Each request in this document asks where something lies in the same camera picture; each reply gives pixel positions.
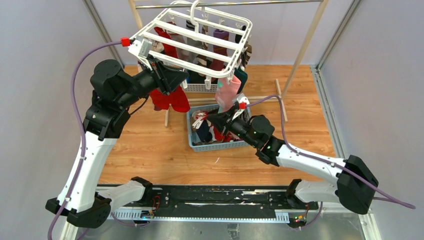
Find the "red santa sock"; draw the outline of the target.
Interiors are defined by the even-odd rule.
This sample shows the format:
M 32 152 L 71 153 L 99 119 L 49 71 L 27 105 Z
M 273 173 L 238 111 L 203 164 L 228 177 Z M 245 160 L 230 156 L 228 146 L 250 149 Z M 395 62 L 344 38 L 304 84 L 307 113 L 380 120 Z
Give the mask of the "red santa sock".
M 181 86 L 178 86 L 175 91 L 168 95 L 168 102 L 173 110 L 179 113 L 186 113 L 191 109 L 188 98 Z

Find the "red snowman sock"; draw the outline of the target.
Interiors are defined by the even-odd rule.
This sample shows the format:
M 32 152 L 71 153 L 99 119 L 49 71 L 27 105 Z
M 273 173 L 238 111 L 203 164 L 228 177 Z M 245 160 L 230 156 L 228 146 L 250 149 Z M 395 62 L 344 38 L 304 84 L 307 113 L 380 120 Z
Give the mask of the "red snowman sock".
M 153 90 L 149 94 L 152 103 L 153 103 L 153 109 L 155 111 L 161 111 L 161 110 L 168 110 L 170 107 L 169 98 L 167 95 L 163 95 L 160 91 L 157 89 Z

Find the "white clip sock hanger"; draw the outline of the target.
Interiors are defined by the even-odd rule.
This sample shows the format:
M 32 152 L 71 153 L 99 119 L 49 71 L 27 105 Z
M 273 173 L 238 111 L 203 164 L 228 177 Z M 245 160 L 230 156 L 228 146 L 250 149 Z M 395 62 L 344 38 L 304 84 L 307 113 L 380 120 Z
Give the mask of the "white clip sock hanger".
M 189 20 L 195 26 L 194 31 L 186 29 L 186 20 Z M 235 42 L 215 37 L 212 34 L 204 35 L 202 34 L 203 25 L 214 30 L 223 31 L 224 33 L 238 35 L 240 36 L 240 40 L 239 42 Z M 180 67 L 204 75 L 206 77 L 205 86 L 209 89 L 212 79 L 226 78 L 229 83 L 233 78 L 235 69 L 241 64 L 241 56 L 247 49 L 246 43 L 251 36 L 252 27 L 253 23 L 249 19 L 206 7 L 201 0 L 194 2 L 176 0 L 167 7 L 164 7 L 153 20 L 145 24 L 130 39 L 134 41 L 136 37 L 141 36 L 150 41 L 162 43 L 165 46 L 175 47 L 178 50 L 187 50 L 204 55 L 211 60 L 222 62 L 225 68 L 214 70 L 209 67 L 199 66 L 190 61 L 155 52 L 152 49 L 149 52 L 149 55 L 173 67 Z M 161 28 L 165 32 L 180 35 L 185 40 L 186 37 L 190 37 L 193 40 L 208 43 L 212 47 L 222 47 L 229 50 L 230 53 L 229 55 L 223 55 L 212 50 L 193 47 L 186 44 L 186 42 L 160 36 L 154 33 L 155 28 Z

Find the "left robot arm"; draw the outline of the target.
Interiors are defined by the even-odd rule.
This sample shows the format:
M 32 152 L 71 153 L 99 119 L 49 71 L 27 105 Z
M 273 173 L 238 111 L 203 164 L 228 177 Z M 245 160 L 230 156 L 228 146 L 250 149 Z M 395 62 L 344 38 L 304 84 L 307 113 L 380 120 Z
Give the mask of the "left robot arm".
M 93 70 L 93 96 L 80 120 L 82 137 L 75 163 L 61 193 L 45 205 L 75 227 L 96 229 L 120 207 L 132 202 L 145 207 L 153 202 L 153 185 L 141 177 L 108 190 L 96 190 L 105 162 L 131 117 L 130 106 L 155 90 L 169 95 L 189 76 L 156 58 L 149 57 L 148 62 L 151 68 L 133 76 L 114 59 L 101 61 Z

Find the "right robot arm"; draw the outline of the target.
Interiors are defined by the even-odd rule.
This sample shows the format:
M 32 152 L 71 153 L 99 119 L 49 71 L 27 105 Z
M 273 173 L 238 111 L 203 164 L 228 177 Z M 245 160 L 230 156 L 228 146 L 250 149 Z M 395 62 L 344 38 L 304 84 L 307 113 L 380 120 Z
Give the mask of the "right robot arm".
M 220 132 L 232 133 L 255 148 L 263 163 L 297 169 L 322 179 L 294 179 L 285 195 L 291 208 L 310 202 L 331 202 L 356 214 L 368 213 L 379 182 L 360 157 L 328 157 L 300 149 L 275 137 L 275 128 L 264 115 L 254 115 L 245 121 L 234 114 L 232 108 L 209 114 L 206 119 Z

